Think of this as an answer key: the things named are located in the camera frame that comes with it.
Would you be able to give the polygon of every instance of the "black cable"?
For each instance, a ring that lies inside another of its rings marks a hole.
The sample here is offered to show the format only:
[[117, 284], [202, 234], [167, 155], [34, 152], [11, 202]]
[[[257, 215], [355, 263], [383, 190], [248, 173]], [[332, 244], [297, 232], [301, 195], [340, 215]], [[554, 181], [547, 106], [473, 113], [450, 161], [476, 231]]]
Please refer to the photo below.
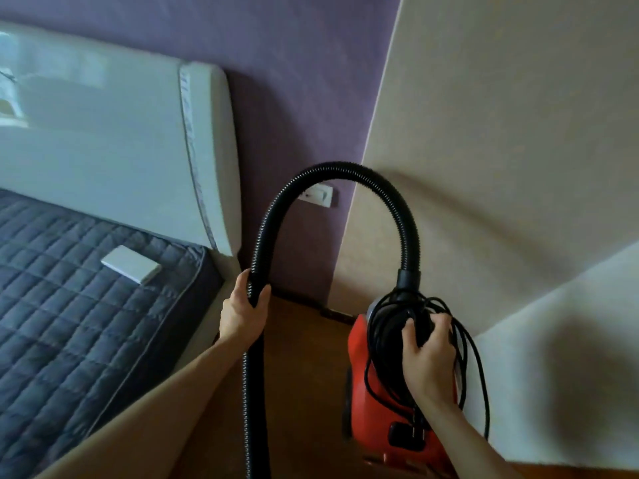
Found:
[[[373, 308], [368, 322], [367, 341], [369, 358], [364, 370], [364, 385], [371, 396], [387, 409], [405, 418], [413, 427], [429, 429], [424, 415], [419, 410], [404, 381], [402, 369], [402, 338], [401, 330], [406, 320], [411, 317], [415, 321], [417, 345], [423, 346], [432, 330], [430, 314], [451, 314], [449, 307], [438, 297], [424, 297], [420, 292], [406, 289], [394, 289], [382, 297]], [[490, 404], [486, 378], [479, 351], [475, 341], [466, 328], [454, 317], [452, 318], [452, 345], [455, 348], [455, 362], [459, 368], [461, 385], [459, 387], [458, 405], [464, 408], [467, 397], [466, 371], [468, 366], [468, 346], [473, 350], [479, 371], [486, 424], [484, 438], [488, 439], [490, 431]], [[393, 400], [389, 402], [374, 392], [369, 383], [369, 370], [373, 365], [381, 386]]]
[[[284, 186], [269, 206], [258, 231], [253, 253], [248, 286], [251, 305], [257, 305], [260, 291], [267, 283], [277, 233], [289, 207], [308, 187], [331, 179], [346, 179], [363, 184], [381, 198], [399, 231], [401, 269], [397, 274], [397, 285], [414, 290], [419, 288], [419, 234], [404, 198], [386, 178], [372, 169], [356, 163], [335, 161], [315, 165], [300, 172]], [[270, 479], [264, 403], [263, 337], [260, 337], [242, 358], [242, 414], [246, 477]]]

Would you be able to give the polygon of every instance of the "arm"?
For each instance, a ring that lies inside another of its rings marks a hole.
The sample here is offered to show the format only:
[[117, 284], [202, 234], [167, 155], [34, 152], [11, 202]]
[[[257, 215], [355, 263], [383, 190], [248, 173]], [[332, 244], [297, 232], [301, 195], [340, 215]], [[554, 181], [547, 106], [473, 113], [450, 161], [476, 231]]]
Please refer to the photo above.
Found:
[[253, 309], [246, 295], [249, 271], [237, 278], [220, 315], [220, 338], [186, 367], [156, 386], [38, 479], [162, 479], [168, 477], [213, 392], [260, 336], [270, 286]]
[[417, 346], [412, 319], [406, 322], [402, 331], [404, 378], [415, 402], [461, 479], [521, 479], [522, 476], [467, 422], [454, 402], [455, 348], [449, 341], [451, 317], [435, 314], [431, 319], [435, 329], [421, 348]]

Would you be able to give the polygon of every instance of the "vacuum wheel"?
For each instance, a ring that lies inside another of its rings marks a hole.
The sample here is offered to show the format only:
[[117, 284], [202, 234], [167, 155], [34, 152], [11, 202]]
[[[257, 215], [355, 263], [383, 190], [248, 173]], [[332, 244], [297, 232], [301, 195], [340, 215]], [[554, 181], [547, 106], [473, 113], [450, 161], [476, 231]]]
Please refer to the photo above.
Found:
[[351, 403], [353, 400], [353, 369], [346, 371], [346, 386], [344, 387], [344, 408], [342, 409], [342, 437], [349, 441], [353, 438], [351, 426]]

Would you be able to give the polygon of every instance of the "hand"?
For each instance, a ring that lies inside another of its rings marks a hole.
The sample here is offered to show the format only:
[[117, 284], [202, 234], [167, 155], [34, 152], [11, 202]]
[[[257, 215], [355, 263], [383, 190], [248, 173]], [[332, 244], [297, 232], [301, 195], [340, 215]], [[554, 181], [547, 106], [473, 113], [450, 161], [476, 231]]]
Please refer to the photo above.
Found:
[[267, 323], [271, 286], [266, 285], [256, 307], [251, 306], [246, 292], [250, 269], [238, 275], [231, 297], [224, 300], [220, 314], [220, 341], [235, 340], [246, 351], [264, 330]]
[[412, 319], [406, 321], [402, 330], [404, 380], [426, 419], [442, 407], [454, 404], [456, 352], [448, 338], [451, 319], [448, 314], [431, 315], [435, 329], [421, 349], [417, 346]]

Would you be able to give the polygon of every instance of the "wall outlet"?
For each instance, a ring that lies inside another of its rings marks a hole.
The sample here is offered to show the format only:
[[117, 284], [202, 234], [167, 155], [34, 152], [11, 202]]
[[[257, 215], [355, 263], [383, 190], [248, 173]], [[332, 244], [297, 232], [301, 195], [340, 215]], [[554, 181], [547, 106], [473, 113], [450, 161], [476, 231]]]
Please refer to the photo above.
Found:
[[322, 183], [314, 184], [297, 198], [329, 208], [333, 200], [333, 187]]

